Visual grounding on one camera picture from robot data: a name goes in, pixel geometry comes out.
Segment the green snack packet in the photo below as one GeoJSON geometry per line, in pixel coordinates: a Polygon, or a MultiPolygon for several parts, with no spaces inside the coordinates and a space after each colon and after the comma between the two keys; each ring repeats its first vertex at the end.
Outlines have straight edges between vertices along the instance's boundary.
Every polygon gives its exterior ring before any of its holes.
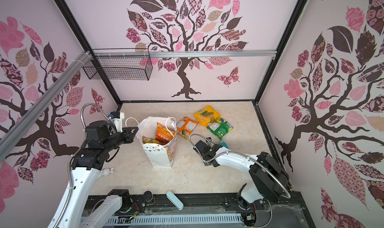
{"type": "Polygon", "coordinates": [[[233,126],[228,122],[214,122],[207,126],[207,129],[217,138],[222,140],[229,132],[233,130],[233,126]]]}

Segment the white paper gift bag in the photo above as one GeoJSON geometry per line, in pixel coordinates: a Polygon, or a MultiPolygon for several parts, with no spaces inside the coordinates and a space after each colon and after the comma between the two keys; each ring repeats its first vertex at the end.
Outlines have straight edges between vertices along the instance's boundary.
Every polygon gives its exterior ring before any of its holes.
{"type": "Polygon", "coordinates": [[[147,117],[138,123],[136,137],[142,145],[149,161],[154,168],[171,168],[177,147],[177,126],[173,117],[147,117]],[[176,140],[167,145],[144,144],[142,136],[156,139],[157,123],[166,126],[168,130],[175,131],[176,140]]]}

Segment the orange chestnut snack bag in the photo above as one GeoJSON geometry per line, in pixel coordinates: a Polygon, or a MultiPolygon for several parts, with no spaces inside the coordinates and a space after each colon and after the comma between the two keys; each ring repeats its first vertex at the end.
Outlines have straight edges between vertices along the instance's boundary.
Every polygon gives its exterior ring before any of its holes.
{"type": "Polygon", "coordinates": [[[168,130],[166,126],[157,123],[156,140],[160,145],[167,145],[176,140],[175,131],[168,130]]]}

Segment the teal white snack packet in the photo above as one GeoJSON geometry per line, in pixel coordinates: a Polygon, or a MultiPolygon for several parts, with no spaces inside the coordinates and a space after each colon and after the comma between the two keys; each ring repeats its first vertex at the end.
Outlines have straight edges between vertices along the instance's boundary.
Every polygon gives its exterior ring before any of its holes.
{"type": "Polygon", "coordinates": [[[225,148],[225,149],[229,149],[229,146],[228,146],[228,144],[227,144],[226,142],[221,141],[219,144],[220,144],[223,148],[225,148]]]}

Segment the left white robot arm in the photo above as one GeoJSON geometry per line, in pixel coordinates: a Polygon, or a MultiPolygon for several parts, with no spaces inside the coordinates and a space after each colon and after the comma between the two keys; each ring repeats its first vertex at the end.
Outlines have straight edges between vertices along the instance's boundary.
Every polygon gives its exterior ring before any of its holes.
{"type": "Polygon", "coordinates": [[[50,228],[79,227],[91,188],[104,163],[110,159],[109,152],[133,143],[138,130],[138,127],[123,127],[119,132],[107,121],[96,121],[85,127],[86,139],[69,162],[69,184],[50,228]]]}

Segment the pink Fox's candy bag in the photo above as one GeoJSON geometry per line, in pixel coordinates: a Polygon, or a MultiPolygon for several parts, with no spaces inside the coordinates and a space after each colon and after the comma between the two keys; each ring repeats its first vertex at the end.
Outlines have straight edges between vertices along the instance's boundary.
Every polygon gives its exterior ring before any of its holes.
{"type": "Polygon", "coordinates": [[[146,136],[142,136],[144,144],[162,144],[159,140],[148,138],[146,136]]]}

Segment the orange white snack packet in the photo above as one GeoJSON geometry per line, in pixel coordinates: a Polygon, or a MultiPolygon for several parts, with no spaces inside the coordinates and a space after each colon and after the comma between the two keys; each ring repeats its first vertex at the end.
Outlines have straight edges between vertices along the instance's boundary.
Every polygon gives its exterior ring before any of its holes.
{"type": "Polygon", "coordinates": [[[192,120],[189,117],[184,117],[177,123],[177,134],[188,140],[189,136],[192,134],[197,125],[198,122],[192,120]]]}

